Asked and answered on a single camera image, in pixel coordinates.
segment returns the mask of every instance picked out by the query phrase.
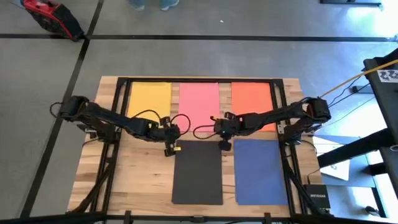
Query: wooden table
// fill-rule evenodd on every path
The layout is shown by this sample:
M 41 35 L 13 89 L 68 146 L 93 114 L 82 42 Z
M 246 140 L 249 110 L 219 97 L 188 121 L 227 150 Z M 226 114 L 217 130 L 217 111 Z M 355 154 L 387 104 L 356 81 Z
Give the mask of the wooden table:
M 118 77 L 102 77 L 95 99 L 100 106 L 111 108 L 117 79 Z M 288 104 L 303 98 L 298 79 L 285 78 L 284 86 Z M 173 83 L 171 116 L 178 113 L 178 94 L 179 84 Z M 220 108 L 220 117 L 225 111 L 231 111 L 231 84 L 229 83 L 220 83 Z M 277 140 L 277 134 L 256 132 L 239 138 Z M 310 137 L 303 138 L 312 142 Z M 181 139 L 194 140 L 195 138 L 192 133 L 188 133 Z M 218 136 L 214 136 L 207 141 L 219 140 Z M 69 210 L 77 207 L 94 186 L 102 147 L 101 142 L 91 142 L 84 146 L 68 205 Z M 236 203 L 233 150 L 222 152 L 223 205 L 174 205 L 172 188 L 175 158 L 165 157 L 163 149 L 163 143 L 145 142 L 122 133 L 108 214 L 123 215 L 126 210 L 131 210 L 134 215 L 263 217 L 267 212 L 272 217 L 290 217 L 288 206 L 239 206 Z M 297 146 L 297 157 L 302 182 L 306 183 L 307 175 L 319 168 L 314 148 L 307 143 Z M 312 184 L 322 183 L 319 171 L 312 174 L 310 179 Z M 292 183 L 291 186 L 295 210 L 300 212 L 297 190 Z M 99 209 L 102 206 L 102 195 L 103 192 L 99 197 Z

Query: colored paper sheet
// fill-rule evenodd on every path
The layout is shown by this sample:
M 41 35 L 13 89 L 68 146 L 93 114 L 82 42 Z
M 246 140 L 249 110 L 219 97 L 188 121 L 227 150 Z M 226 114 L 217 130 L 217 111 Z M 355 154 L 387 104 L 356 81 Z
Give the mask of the colored paper sheet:
M 278 141 L 235 140 L 234 166 L 239 205 L 287 205 Z
M 193 131 L 197 126 L 212 125 L 210 116 L 220 116 L 220 94 L 218 83 L 181 83 L 178 113 L 187 115 L 191 120 Z M 187 130 L 188 121 L 178 118 L 181 130 Z M 213 127 L 200 128 L 198 132 L 213 132 Z
M 216 141 L 177 141 L 172 202 L 222 205 L 221 151 Z
M 231 89 L 234 114 L 264 113 L 274 109 L 268 83 L 232 83 Z M 276 131 L 276 124 L 265 125 L 260 131 Z
M 172 104 L 172 85 L 162 82 L 133 82 L 127 116 L 130 118 L 144 110 L 154 110 L 161 118 L 170 116 Z M 152 112 L 146 112 L 138 118 L 159 122 Z

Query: black floor line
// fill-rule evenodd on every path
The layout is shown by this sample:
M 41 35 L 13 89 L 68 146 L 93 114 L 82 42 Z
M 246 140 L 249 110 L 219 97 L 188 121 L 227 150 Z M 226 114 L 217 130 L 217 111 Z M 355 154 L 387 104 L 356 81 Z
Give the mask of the black floor line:
M 395 37 L 289 37 L 250 35 L 93 35 L 90 40 L 248 40 L 248 41 L 293 41 L 293 42 L 398 42 Z M 0 34 L 0 39 L 64 39 L 57 34 Z
M 97 3 L 97 7 L 95 9 L 93 19 L 91 20 L 90 27 L 87 32 L 88 35 L 92 34 L 94 31 L 95 25 L 100 16 L 100 12 L 101 12 L 103 3 L 104 3 L 104 0 L 99 0 Z M 73 90 L 75 88 L 76 81 L 78 79 L 81 66 L 83 65 L 83 61 L 85 59 L 89 44 L 90 44 L 90 40 L 85 39 L 83 42 L 83 45 L 81 46 L 81 50 L 80 50 L 78 59 L 75 64 L 75 68 L 73 69 L 72 75 L 68 82 L 67 89 L 65 90 L 65 93 L 63 96 L 63 101 L 69 99 L 69 97 L 71 97 L 71 95 L 73 93 Z M 57 141 L 58 134 L 61 130 L 61 125 L 62 125 L 62 119 L 57 117 L 57 119 L 55 120 L 55 122 L 51 128 L 49 140 L 47 141 L 47 144 L 45 146 L 42 158 L 40 160 L 39 167 L 38 167 L 36 175 L 33 179 L 32 185 L 30 186 L 29 193 L 27 194 L 25 204 L 22 208 L 21 215 L 20 215 L 21 218 L 27 218 L 30 216 L 30 213 L 32 211 L 32 208 L 33 208 L 35 200 L 36 200 L 36 196 L 39 192 L 40 186 L 42 184 L 42 181 L 43 181 L 43 178 L 45 175 L 45 170 L 47 169 L 47 166 L 50 162 L 50 158 L 51 158 L 51 154 L 54 149 L 55 142 Z

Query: blue paper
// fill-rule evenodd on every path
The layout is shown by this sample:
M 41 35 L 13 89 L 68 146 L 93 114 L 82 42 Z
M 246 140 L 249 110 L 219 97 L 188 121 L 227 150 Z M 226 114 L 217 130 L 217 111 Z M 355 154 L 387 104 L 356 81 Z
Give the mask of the blue paper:
M 239 205 L 287 205 L 278 141 L 235 140 L 234 166 Z

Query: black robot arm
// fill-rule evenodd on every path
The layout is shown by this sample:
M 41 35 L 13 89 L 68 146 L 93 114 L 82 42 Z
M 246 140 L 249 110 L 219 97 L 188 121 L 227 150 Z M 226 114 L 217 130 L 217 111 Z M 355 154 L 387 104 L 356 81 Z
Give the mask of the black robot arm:
M 308 104 L 307 110 L 303 110 L 303 105 Z M 220 141 L 220 149 L 228 151 L 231 143 L 228 142 L 233 136 L 250 135 L 267 124 L 290 118 L 300 118 L 295 124 L 284 128 L 284 141 L 299 141 L 304 131 L 313 129 L 314 124 L 327 122 L 331 116 L 328 104 L 321 98 L 304 98 L 286 107 L 265 113 L 246 113 L 235 115 L 226 112 L 225 119 L 213 119 L 214 132 L 223 138 Z
M 171 124 L 170 117 L 161 118 L 160 124 L 145 118 L 128 118 L 102 108 L 84 96 L 72 96 L 62 104 L 59 115 L 65 121 L 83 123 L 83 127 L 96 131 L 98 139 L 108 144 L 116 142 L 117 127 L 138 139 L 164 142 L 166 156 L 175 154 L 174 144 L 181 136 L 180 129 L 176 124 Z

